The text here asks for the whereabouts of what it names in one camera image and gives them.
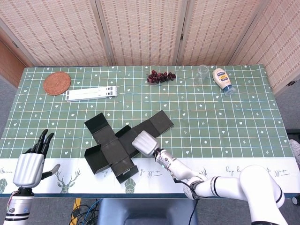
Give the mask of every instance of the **mayonnaise bottle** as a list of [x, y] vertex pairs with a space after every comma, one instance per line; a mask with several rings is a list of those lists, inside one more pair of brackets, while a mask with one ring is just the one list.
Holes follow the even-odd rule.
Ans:
[[221, 68], [215, 69], [214, 72], [212, 72], [212, 77], [219, 87], [224, 91], [225, 96], [230, 96], [236, 92], [236, 89], [231, 85], [227, 73]]

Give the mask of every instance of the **table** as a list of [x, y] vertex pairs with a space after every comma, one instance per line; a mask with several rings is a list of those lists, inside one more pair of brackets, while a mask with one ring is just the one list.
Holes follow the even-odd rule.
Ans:
[[[133, 159], [139, 173], [119, 184], [111, 169], [96, 175], [84, 152], [96, 145], [84, 122], [104, 113], [115, 132], [135, 126], [159, 110], [174, 126], [159, 141], [194, 170], [211, 176], [238, 176], [247, 165], [262, 165], [286, 193], [300, 192], [300, 174], [262, 64], [224, 66], [237, 94], [226, 97], [212, 77], [193, 85], [195, 66], [113, 66], [26, 68], [0, 141], [0, 186], [12, 183], [19, 155], [48, 128], [54, 132], [44, 171], [60, 163], [60, 172], [34, 188], [40, 196], [183, 196], [181, 184], [153, 159]], [[209, 66], [210, 74], [217, 68]], [[174, 72], [174, 81], [152, 86], [151, 70]], [[66, 102], [65, 94], [47, 95], [43, 80], [56, 71], [72, 79], [69, 90], [117, 86], [118, 96]]]

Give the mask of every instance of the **round rattan coaster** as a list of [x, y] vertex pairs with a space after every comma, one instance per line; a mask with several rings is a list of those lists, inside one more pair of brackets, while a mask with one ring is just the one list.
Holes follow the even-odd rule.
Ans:
[[44, 90], [49, 95], [60, 95], [64, 93], [71, 85], [71, 77], [64, 72], [56, 72], [46, 77], [44, 81]]

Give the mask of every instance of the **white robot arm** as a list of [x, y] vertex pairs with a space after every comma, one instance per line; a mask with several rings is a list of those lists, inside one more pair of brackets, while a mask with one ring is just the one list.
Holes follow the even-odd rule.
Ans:
[[189, 199], [217, 196], [245, 200], [249, 204], [252, 225], [287, 225], [278, 209], [285, 201], [284, 193], [263, 167], [248, 166], [239, 178], [208, 179], [161, 149], [158, 141], [146, 131], [142, 131], [132, 145], [146, 157], [154, 157], [171, 173], [175, 182], [188, 179], [187, 183], [181, 183], [186, 184], [183, 190]]
[[60, 167], [60, 164], [57, 164], [52, 170], [43, 172], [49, 144], [54, 135], [54, 133], [49, 134], [44, 141], [47, 132], [47, 129], [44, 130], [37, 144], [21, 154], [18, 159], [13, 183], [19, 189], [14, 191], [9, 198], [4, 225], [25, 225], [27, 223], [34, 198], [32, 188], [36, 187], [41, 180], [55, 174]]

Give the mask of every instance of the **floor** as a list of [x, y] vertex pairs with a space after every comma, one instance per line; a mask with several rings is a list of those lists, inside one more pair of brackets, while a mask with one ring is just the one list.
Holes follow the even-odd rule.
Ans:
[[[15, 96], [16, 89], [0, 77], [0, 136], [5, 127], [8, 114]], [[288, 129], [300, 128], [300, 82], [276, 97], [276, 101]], [[4, 221], [7, 198], [0, 198], [0, 224]], [[94, 199], [82, 199], [87, 205], [92, 205]], [[73, 210], [74, 198], [37, 198], [34, 199], [28, 224], [58, 224], [68, 225]], [[287, 199], [280, 211], [288, 224], [298, 224], [300, 207], [294, 206]], [[249, 225], [250, 214], [247, 202], [233, 199], [201, 199], [197, 207], [199, 225]]]

